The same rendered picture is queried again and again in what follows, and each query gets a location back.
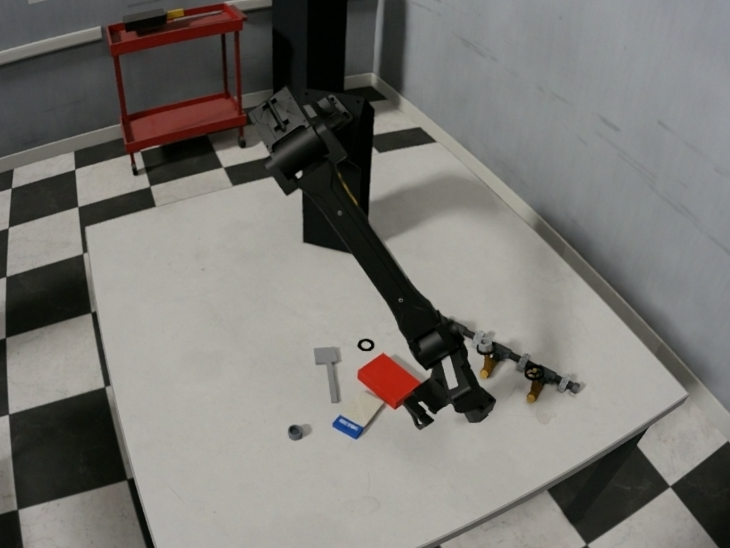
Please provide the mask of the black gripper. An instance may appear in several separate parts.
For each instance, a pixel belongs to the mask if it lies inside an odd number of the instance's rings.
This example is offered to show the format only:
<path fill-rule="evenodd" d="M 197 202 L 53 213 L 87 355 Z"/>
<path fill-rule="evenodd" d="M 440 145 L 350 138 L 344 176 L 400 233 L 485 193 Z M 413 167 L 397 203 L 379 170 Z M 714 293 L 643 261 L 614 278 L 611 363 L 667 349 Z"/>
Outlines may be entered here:
<path fill-rule="evenodd" d="M 428 407 L 428 410 L 434 415 L 436 415 L 438 411 L 444 408 L 433 397 L 431 397 L 435 379 L 438 380 L 432 369 L 430 379 L 428 378 L 420 385 L 415 387 L 412 390 L 411 395 L 407 397 L 403 402 L 403 406 L 411 415 L 415 427 L 419 430 L 424 429 L 434 422 L 434 419 L 426 413 L 426 409 L 424 409 L 419 404 L 419 402 L 422 401 Z M 422 424 L 419 424 L 418 420 Z"/>

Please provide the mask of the small black ring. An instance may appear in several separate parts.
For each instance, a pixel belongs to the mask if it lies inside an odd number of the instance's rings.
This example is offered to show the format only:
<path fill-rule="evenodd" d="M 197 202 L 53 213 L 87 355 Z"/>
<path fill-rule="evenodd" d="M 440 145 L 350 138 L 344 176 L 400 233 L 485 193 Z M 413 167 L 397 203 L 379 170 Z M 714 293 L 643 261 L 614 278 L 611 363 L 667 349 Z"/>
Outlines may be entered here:
<path fill-rule="evenodd" d="M 363 348 L 363 347 L 361 346 L 361 344 L 362 344 L 363 342 L 368 342 L 368 343 L 370 343 L 370 345 L 371 345 L 371 346 L 370 346 L 369 348 Z M 374 342 L 373 342 L 372 340 L 370 340 L 370 339 L 366 339 L 366 338 L 365 338 L 365 339 L 361 339 L 361 340 L 359 340 L 359 342 L 358 342 L 357 346 L 358 346 L 358 348 L 359 348 L 359 349 L 360 349 L 361 351 L 364 351 L 364 352 L 368 352 L 368 351 L 371 351 L 371 350 L 373 350 L 373 348 L 374 348 Z"/>

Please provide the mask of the red block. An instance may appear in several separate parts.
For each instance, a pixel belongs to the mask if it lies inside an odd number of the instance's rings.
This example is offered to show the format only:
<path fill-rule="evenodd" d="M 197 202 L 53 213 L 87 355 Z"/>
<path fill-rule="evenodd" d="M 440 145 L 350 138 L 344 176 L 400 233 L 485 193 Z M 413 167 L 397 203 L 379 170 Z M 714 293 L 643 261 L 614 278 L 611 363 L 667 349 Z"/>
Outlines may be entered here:
<path fill-rule="evenodd" d="M 385 353 L 360 368 L 357 379 L 394 410 L 421 384 Z"/>

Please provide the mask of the dark grey short cylinder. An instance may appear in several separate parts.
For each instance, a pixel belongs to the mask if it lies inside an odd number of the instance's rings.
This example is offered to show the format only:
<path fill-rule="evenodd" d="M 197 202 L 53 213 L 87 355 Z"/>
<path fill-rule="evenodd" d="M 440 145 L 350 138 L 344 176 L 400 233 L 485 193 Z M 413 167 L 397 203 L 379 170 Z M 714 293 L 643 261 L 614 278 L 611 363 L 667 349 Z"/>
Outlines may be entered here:
<path fill-rule="evenodd" d="M 302 436 L 303 436 L 302 435 L 302 428 L 301 428 L 301 426 L 299 426 L 297 424 L 293 424 L 293 425 L 289 426 L 289 428 L 288 428 L 288 436 L 293 441 L 300 440 L 302 438 Z"/>

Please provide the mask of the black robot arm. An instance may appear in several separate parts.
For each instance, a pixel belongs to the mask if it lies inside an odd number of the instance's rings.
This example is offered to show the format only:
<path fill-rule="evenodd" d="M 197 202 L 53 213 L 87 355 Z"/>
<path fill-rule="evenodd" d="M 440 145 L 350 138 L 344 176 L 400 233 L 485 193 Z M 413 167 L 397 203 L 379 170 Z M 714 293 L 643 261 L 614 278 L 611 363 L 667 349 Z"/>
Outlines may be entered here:
<path fill-rule="evenodd" d="M 322 92 L 299 102 L 287 85 L 248 115 L 271 155 L 264 164 L 284 194 L 300 189 L 320 208 L 387 303 L 414 359 L 426 371 L 434 369 L 438 380 L 431 397 L 443 407 L 452 403 L 469 423 L 483 421 L 496 399 L 471 369 L 459 326 L 447 322 L 413 285 L 337 170 L 336 164 L 348 155 L 335 136 L 354 117 L 334 95 Z M 296 176 L 326 153 L 325 161 Z"/>

